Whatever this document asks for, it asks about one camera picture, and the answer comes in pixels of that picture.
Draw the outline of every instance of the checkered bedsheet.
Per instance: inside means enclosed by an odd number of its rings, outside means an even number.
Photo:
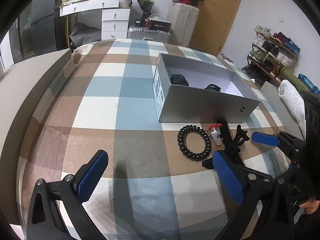
[[[84,45],[43,95],[23,140],[17,203],[24,231],[36,180],[61,180],[98,149],[108,152],[109,165],[83,206],[107,239],[214,239],[225,226],[237,206],[216,172],[179,151],[177,131],[185,124],[157,120],[152,85],[159,53],[236,71],[261,100],[241,124],[248,136],[285,130],[256,85],[215,56],[152,41],[116,39]],[[210,124],[195,125],[207,129]],[[229,124],[234,135],[237,125]],[[199,136],[190,134],[188,142],[191,150],[203,150]],[[288,165],[279,149],[251,141],[241,147],[241,157],[248,167],[274,177]],[[79,238],[63,203],[59,206],[71,235]]]

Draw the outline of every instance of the vanity table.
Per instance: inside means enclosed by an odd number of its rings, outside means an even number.
[[[81,0],[60,7],[60,17],[66,17],[66,39],[69,44],[68,15],[94,9],[102,9],[101,40],[126,39],[131,0]]]

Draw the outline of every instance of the clear plastic bottle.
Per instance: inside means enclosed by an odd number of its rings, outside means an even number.
[[[220,137],[220,134],[221,134],[220,128],[221,127],[222,127],[221,123],[215,123],[208,128],[208,133],[213,138],[213,140],[217,146],[219,146],[221,144],[221,137]]]

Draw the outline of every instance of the blue gripper pad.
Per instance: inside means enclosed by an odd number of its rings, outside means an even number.
[[[86,202],[90,199],[92,192],[108,166],[108,161],[108,154],[105,151],[101,151],[86,174],[84,174],[82,179],[77,183],[76,197],[79,203]]]
[[[270,146],[279,146],[280,145],[280,141],[277,136],[265,134],[265,133],[260,133],[260,132],[254,132],[251,136],[251,140],[256,143],[262,143],[262,144],[270,145]]]
[[[218,151],[213,154],[212,164],[232,201],[240,205],[244,199],[242,183]]]

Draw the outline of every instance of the white blanket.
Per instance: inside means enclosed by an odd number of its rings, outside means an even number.
[[[306,119],[302,97],[288,80],[281,82],[278,93],[279,97],[290,110],[292,116],[297,120],[300,130],[304,138],[306,138]]]

